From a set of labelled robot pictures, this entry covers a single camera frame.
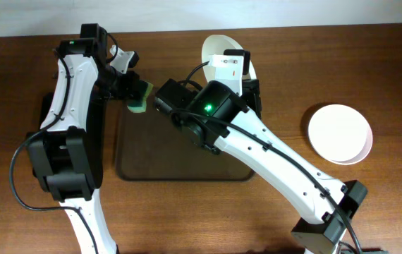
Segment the white plate top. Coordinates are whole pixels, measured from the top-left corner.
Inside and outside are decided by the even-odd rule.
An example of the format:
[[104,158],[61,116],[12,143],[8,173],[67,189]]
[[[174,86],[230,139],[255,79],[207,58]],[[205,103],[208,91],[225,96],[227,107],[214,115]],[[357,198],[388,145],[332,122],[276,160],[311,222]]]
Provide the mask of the white plate top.
[[[210,55],[213,54],[223,54],[226,49],[243,49],[242,46],[235,41],[233,38],[226,35],[210,35],[206,38],[202,45],[201,59],[202,63],[209,61]],[[206,81],[211,81],[214,79],[215,70],[213,67],[205,66],[203,67],[203,72]],[[250,60],[250,67],[248,74],[243,76],[244,80],[254,80],[257,79],[257,75]]]

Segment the pale green plate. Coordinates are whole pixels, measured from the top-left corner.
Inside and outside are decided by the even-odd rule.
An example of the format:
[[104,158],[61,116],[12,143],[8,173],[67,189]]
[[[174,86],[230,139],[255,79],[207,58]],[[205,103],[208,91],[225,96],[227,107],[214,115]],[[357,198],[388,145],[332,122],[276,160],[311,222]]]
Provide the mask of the pale green plate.
[[339,161],[339,160],[332,160],[331,162],[335,164],[340,164],[340,165],[352,165],[352,164],[357,164],[358,162],[363,161],[370,153],[372,149],[372,145],[370,146],[364,146],[363,149],[353,158]]

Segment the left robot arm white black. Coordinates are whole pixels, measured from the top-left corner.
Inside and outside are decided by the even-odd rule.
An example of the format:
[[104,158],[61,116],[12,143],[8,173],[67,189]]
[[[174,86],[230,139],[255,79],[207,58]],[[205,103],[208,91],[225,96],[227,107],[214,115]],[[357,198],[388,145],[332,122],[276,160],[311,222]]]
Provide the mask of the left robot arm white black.
[[26,145],[43,191],[65,210],[82,253],[118,253],[100,202],[104,112],[110,99],[133,113],[146,110],[152,84],[133,71],[137,52],[109,46],[96,23],[56,48],[58,78],[47,115]]

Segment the green yellow sponge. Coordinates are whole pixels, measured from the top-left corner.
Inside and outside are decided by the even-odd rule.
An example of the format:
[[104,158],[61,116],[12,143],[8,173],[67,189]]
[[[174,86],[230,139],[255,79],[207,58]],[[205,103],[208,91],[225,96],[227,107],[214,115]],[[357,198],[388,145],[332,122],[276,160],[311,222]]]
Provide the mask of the green yellow sponge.
[[140,114],[146,112],[147,98],[149,97],[153,88],[153,84],[139,80],[134,84],[130,97],[126,103],[129,111],[134,114]]

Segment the white plate with sauce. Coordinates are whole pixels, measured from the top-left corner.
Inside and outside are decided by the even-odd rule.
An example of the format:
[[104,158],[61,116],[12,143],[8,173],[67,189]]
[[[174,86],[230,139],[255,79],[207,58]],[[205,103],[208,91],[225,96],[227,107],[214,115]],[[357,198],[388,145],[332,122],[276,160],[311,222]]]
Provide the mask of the white plate with sauce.
[[367,119],[352,107],[329,104],[319,108],[307,125],[307,136],[315,152],[325,160],[347,160],[364,146],[373,145]]

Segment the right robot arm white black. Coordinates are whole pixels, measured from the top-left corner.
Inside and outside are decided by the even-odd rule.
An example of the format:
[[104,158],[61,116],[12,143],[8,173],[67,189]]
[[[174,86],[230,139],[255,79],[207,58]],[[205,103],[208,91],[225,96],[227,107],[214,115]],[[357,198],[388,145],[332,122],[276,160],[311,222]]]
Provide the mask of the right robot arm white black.
[[238,159],[292,204],[300,219],[291,234],[306,253],[362,253],[351,220],[367,195],[361,182],[342,182],[313,166],[276,137],[244,96],[219,81],[201,90],[168,80],[154,105],[193,143]]

